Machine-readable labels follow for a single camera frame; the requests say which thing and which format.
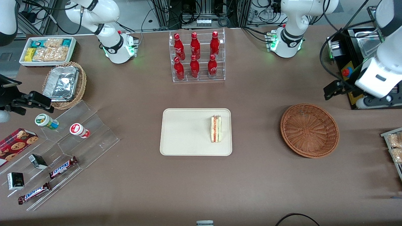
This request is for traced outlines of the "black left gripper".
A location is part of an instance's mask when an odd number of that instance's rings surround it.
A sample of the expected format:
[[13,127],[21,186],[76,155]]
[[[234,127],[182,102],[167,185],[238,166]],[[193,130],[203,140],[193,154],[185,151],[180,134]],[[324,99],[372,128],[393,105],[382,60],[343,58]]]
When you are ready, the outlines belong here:
[[348,82],[341,82],[340,80],[332,81],[323,88],[323,96],[325,100],[330,100],[332,97],[337,95],[349,93],[352,93],[353,96],[365,95],[365,92],[356,85]]

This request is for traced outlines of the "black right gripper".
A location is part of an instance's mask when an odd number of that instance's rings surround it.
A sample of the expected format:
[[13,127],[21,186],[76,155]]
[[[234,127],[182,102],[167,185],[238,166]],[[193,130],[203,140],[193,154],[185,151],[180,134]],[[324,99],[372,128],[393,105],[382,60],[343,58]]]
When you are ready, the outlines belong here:
[[37,108],[46,112],[54,112],[51,99],[36,91],[29,94],[20,93],[17,88],[22,82],[0,75],[0,110],[25,115],[25,108]]

